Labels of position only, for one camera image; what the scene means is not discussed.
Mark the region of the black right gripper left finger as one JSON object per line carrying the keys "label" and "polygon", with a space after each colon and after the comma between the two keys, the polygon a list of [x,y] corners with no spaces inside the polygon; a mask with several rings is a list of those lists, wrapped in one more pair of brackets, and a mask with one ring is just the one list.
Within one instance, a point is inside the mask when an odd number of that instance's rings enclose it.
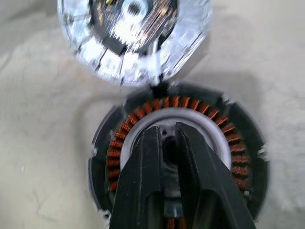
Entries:
{"label": "black right gripper left finger", "polygon": [[161,132],[145,130],[123,167],[112,209],[113,229],[163,228]]}

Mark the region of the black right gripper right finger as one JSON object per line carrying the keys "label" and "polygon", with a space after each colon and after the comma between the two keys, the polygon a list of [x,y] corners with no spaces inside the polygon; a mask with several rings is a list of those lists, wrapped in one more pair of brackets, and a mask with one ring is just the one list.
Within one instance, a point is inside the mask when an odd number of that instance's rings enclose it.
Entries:
{"label": "black right gripper right finger", "polygon": [[193,127],[175,125],[183,217],[188,229],[254,229],[231,173]]}

